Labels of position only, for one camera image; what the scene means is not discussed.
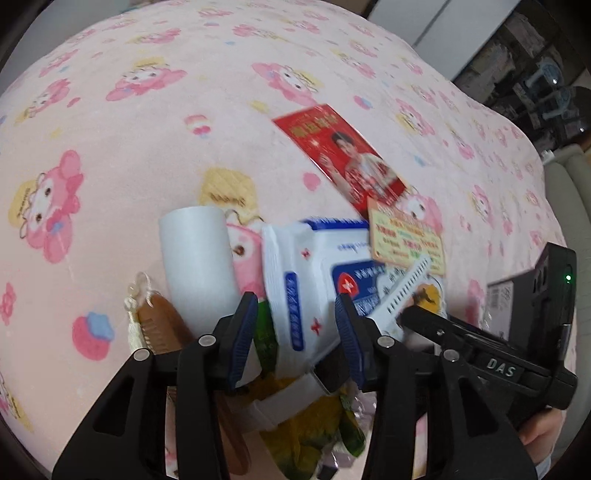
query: white wall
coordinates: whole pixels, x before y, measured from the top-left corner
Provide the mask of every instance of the white wall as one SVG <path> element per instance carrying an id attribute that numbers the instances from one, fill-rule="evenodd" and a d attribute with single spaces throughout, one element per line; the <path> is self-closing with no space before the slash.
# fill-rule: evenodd
<path id="1" fill-rule="evenodd" d="M 413 45 L 446 0 L 379 0 L 369 21 Z"/>
<path id="2" fill-rule="evenodd" d="M 72 35 L 120 14 L 129 0 L 54 0 L 31 24 L 0 72 L 0 95 L 16 78 Z"/>
<path id="3" fill-rule="evenodd" d="M 519 0 L 452 0 L 415 49 L 452 80 L 518 3 Z"/>

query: yellow card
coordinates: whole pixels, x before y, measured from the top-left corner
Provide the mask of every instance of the yellow card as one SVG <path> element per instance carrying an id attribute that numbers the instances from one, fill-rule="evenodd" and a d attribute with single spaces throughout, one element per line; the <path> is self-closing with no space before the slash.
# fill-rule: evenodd
<path id="1" fill-rule="evenodd" d="M 445 275 L 441 238 L 427 225 L 372 198 L 368 212 L 374 260 L 409 268 L 420 255 L 429 254 L 431 274 Z"/>

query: red card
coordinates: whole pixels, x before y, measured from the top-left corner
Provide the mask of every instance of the red card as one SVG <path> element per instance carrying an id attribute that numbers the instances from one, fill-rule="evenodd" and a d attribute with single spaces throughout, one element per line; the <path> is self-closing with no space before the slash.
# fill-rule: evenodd
<path id="1" fill-rule="evenodd" d="M 364 217 L 369 197 L 393 205 L 406 189 L 394 170 L 337 112 L 319 105 L 273 120 Z"/>

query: screw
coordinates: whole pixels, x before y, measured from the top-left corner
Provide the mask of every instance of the screw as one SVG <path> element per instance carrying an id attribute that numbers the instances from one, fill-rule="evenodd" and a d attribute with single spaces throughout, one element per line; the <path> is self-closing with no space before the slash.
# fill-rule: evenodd
<path id="1" fill-rule="evenodd" d="M 143 362 L 150 357 L 150 351 L 147 348 L 141 348 L 134 352 L 134 360 Z"/>
<path id="2" fill-rule="evenodd" d="M 216 338 L 213 335 L 199 337 L 199 345 L 201 346 L 212 346 L 214 343 L 216 343 Z"/>
<path id="3" fill-rule="evenodd" d="M 443 358 L 449 362 L 457 362 L 460 359 L 460 354 L 455 350 L 445 350 Z"/>
<path id="4" fill-rule="evenodd" d="M 382 335 L 380 338 L 378 338 L 378 345 L 383 346 L 384 348 L 390 348 L 395 343 L 396 340 L 388 335 Z"/>

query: blue and white package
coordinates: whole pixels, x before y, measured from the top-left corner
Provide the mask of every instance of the blue and white package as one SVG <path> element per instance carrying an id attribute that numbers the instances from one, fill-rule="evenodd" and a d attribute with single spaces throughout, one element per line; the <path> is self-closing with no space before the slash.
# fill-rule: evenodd
<path id="1" fill-rule="evenodd" d="M 299 377 L 340 341 L 335 298 L 349 293 L 359 314 L 379 303 L 376 279 L 385 272 L 371 258 L 364 220 L 314 218 L 265 225 L 263 271 L 278 343 L 277 378 Z"/>

